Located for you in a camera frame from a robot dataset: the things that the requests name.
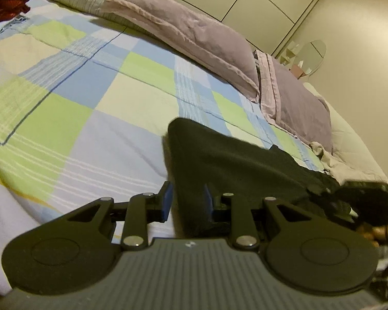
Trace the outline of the oval vanity mirror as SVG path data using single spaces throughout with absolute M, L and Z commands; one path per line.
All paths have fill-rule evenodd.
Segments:
M 290 71 L 297 78 L 314 74 L 321 66 L 327 46 L 322 40 L 307 42 L 299 52 L 297 52 Z

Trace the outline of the mauve pillow far side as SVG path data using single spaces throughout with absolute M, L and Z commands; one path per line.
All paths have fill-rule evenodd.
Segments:
M 133 22 L 229 82 L 250 101 L 259 100 L 251 46 L 225 24 L 174 0 L 105 0 L 101 10 Z

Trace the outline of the black pants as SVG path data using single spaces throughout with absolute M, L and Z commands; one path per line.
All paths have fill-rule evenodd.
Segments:
M 388 185 L 379 181 L 339 183 L 302 167 L 277 146 L 260 148 L 185 118 L 169 124 L 167 143 L 183 231 L 190 236 L 228 233 L 223 212 L 213 209 L 213 200 L 226 192 L 254 211 L 264 197 L 275 197 L 344 226 L 350 211 L 361 222 L 388 224 Z

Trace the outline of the cream quilted blanket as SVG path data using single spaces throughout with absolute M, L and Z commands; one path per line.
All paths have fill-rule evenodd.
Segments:
M 346 165 L 364 172 L 374 172 L 388 177 L 373 158 L 364 141 L 355 130 L 338 114 L 331 104 L 329 108 L 332 124 L 332 152 L 331 154 L 342 160 Z

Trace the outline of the checkered blue green bedsheet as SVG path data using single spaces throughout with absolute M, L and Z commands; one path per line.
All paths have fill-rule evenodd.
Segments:
M 0 33 L 0 294 L 17 235 L 103 196 L 157 191 L 177 117 L 322 169 L 256 104 L 163 43 L 47 0 L 29 6 Z

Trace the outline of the red folded garment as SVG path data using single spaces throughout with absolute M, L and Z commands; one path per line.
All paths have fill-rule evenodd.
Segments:
M 29 0 L 0 0 L 0 22 L 8 21 L 20 13 L 27 13 L 30 7 L 27 6 Z

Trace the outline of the beige crumpled garment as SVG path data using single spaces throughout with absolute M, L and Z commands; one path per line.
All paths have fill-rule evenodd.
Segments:
M 349 181 L 387 183 L 387 180 L 379 174 L 364 172 L 346 165 L 342 160 L 327 152 L 324 147 L 316 141 L 311 142 L 310 147 L 312 152 L 322 163 L 326 173 L 333 177 L 340 185 Z

